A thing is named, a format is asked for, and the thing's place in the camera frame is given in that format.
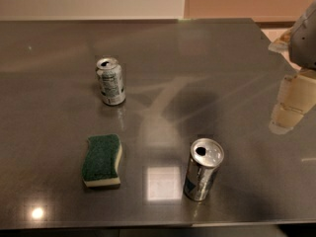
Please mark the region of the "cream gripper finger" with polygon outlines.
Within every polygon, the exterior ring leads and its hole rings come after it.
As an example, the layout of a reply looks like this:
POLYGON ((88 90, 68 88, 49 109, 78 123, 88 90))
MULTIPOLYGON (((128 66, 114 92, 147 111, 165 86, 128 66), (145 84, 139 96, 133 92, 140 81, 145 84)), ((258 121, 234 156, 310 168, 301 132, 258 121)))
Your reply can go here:
POLYGON ((272 52, 282 53, 288 51, 292 29, 286 30, 277 39, 269 45, 269 50, 272 52))
POLYGON ((281 80, 269 129, 274 134, 293 130, 316 105, 316 71, 301 69, 281 80))

